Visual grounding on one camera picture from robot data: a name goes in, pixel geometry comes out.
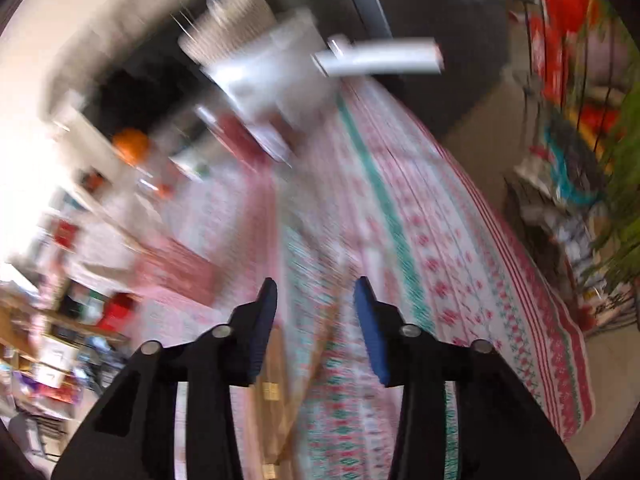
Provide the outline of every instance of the orange fruit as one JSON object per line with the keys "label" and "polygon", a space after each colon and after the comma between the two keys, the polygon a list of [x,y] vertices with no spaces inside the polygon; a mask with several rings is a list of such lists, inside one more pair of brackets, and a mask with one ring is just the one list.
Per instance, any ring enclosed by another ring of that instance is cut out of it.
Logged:
{"label": "orange fruit", "polygon": [[113,147],[120,158],[130,166],[145,160],[149,138],[136,128],[124,128],[113,136]]}

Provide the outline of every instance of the patterned tablecloth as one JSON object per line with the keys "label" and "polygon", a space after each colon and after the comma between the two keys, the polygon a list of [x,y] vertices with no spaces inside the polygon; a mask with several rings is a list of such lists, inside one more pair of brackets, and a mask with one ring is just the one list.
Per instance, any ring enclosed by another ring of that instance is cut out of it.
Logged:
{"label": "patterned tablecloth", "polygon": [[[439,339],[491,341],[564,439],[593,415],[584,341],[564,304],[457,162],[371,80],[345,83],[292,166],[215,166],[164,215],[181,243],[219,266],[216,299],[211,308],[147,301],[135,342],[192,340],[251,301],[271,276],[293,381],[304,373],[319,319],[339,302],[297,425],[301,478],[388,475],[401,391],[382,388],[369,367],[353,307],[353,282],[363,274],[381,301]],[[245,395],[234,391],[233,405],[246,459],[255,443],[243,431]],[[448,401],[446,477],[453,479],[451,389]],[[180,462],[184,439],[176,446]],[[259,478],[248,467],[244,474]]]}

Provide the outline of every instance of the beige wall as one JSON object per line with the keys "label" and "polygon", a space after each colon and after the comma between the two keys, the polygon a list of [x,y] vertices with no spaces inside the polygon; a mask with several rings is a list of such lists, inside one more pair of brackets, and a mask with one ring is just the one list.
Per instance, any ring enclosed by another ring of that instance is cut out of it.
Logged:
{"label": "beige wall", "polygon": [[0,36],[0,261],[22,251],[66,175],[40,121],[65,43],[110,0],[24,0]]}

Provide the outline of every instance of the silver bolt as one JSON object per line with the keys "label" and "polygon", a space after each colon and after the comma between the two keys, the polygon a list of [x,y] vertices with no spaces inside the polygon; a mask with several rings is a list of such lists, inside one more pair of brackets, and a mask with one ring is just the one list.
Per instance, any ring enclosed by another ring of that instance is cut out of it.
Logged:
{"label": "silver bolt", "polygon": [[422,332],[422,330],[420,330],[419,326],[410,323],[402,325],[402,327],[400,328],[400,333],[405,337],[418,337],[420,335],[420,332]]}
{"label": "silver bolt", "polygon": [[147,341],[140,347],[140,351],[144,355],[152,355],[152,354],[155,354],[161,348],[162,348],[162,345],[158,341]]}
{"label": "silver bolt", "polygon": [[486,339],[476,339],[471,343],[471,348],[481,354],[490,354],[494,351],[494,346]]}
{"label": "silver bolt", "polygon": [[213,334],[213,337],[223,339],[225,337],[229,337],[233,331],[234,329],[229,325],[218,325],[213,327],[211,333]]}

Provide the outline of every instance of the floor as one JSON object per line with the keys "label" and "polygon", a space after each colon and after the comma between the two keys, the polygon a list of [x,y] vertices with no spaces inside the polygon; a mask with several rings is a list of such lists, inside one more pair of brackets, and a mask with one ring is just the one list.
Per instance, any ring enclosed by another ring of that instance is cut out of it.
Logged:
{"label": "floor", "polygon": [[[523,27],[511,31],[511,67],[528,64]],[[523,130],[522,90],[503,81],[449,132],[443,145],[456,157],[495,210],[502,210],[505,171],[520,161],[533,134],[533,104]],[[640,402],[640,332],[635,326],[587,339],[596,412],[567,444],[583,478],[604,459]]]}

